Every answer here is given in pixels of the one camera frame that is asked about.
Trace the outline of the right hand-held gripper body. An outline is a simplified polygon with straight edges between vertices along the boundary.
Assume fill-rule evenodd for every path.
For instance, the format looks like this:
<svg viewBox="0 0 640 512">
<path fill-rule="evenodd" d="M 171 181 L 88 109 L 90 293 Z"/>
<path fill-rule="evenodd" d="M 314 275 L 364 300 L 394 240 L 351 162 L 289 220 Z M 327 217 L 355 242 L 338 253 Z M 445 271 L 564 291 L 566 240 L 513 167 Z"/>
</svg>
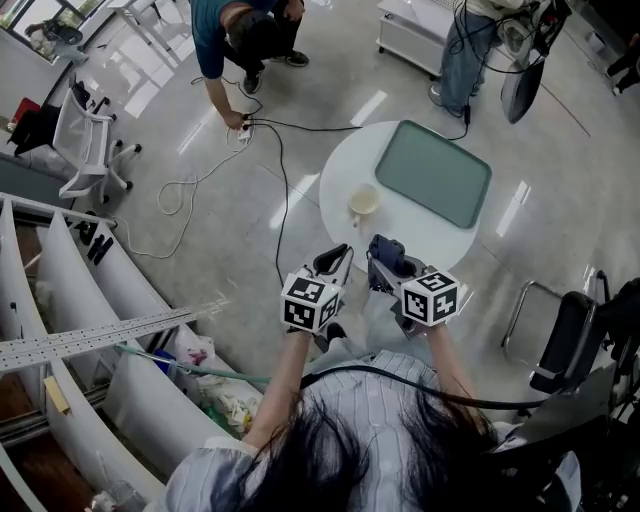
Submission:
<svg viewBox="0 0 640 512">
<path fill-rule="evenodd" d="M 446 323 L 458 314 L 460 282 L 447 272 L 434 271 L 393 287 L 397 302 L 391 307 L 407 338 L 422 327 Z"/>
</svg>

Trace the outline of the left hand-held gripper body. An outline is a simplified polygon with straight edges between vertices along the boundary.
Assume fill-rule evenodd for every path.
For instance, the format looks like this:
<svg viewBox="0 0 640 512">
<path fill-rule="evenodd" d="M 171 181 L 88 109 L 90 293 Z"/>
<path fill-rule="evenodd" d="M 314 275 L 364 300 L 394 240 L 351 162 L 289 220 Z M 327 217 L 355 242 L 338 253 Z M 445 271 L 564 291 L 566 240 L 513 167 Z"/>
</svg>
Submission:
<svg viewBox="0 0 640 512">
<path fill-rule="evenodd" d="M 280 295 L 282 324 L 320 332 L 343 305 L 345 273 L 314 276 L 308 268 L 289 273 Z"/>
</svg>

